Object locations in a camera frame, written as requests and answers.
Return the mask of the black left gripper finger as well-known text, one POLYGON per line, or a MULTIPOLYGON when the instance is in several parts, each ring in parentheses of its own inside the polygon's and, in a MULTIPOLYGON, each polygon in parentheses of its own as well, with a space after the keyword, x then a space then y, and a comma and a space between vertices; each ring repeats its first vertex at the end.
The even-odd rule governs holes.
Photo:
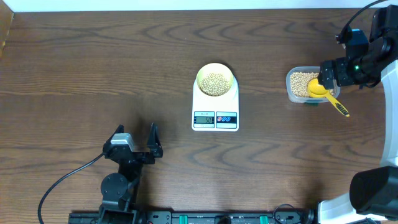
POLYGON ((119 125, 116 130, 114 131, 114 133, 106 140, 106 142, 104 143, 104 149, 107 149, 108 147, 110 147, 111 145, 111 140, 114 137, 115 134, 122 134, 124 132, 124 126, 123 125, 119 125))
POLYGON ((150 126, 150 133, 147 142, 147 147, 154 158, 163 157, 163 148, 159 140, 159 130, 155 123, 150 126))

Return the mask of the yellow measuring scoop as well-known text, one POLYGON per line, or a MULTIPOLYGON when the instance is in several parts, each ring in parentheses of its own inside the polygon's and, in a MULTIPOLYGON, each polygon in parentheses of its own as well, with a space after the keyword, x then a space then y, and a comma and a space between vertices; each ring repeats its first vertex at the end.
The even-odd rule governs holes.
POLYGON ((307 85, 308 94, 312 98, 326 98, 342 115, 349 117, 348 110, 330 94, 330 91, 319 84, 317 79, 310 80, 307 85))

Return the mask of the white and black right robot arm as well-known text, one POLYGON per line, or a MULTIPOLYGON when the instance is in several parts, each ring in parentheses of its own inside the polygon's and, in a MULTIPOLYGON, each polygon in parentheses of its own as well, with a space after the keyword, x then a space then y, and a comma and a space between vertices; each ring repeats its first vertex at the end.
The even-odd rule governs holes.
POLYGON ((397 6, 379 8, 371 32, 345 24, 336 35, 345 47, 345 57, 320 65, 319 84, 373 88, 382 84, 386 131, 380 166, 358 172, 349 192, 318 204, 318 223, 377 223, 397 220, 397 6))

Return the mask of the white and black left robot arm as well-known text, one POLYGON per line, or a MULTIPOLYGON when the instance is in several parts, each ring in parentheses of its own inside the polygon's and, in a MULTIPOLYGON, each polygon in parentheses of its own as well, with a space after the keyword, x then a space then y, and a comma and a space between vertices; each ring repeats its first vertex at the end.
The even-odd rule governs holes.
POLYGON ((107 175, 101 183, 102 204, 99 207, 99 224, 148 223, 146 212, 136 207, 137 192, 144 165, 155 163, 163 157, 158 126, 151 124, 147 152, 136 152, 134 141, 124 126, 119 125, 103 145, 104 157, 119 165, 118 171, 107 175))

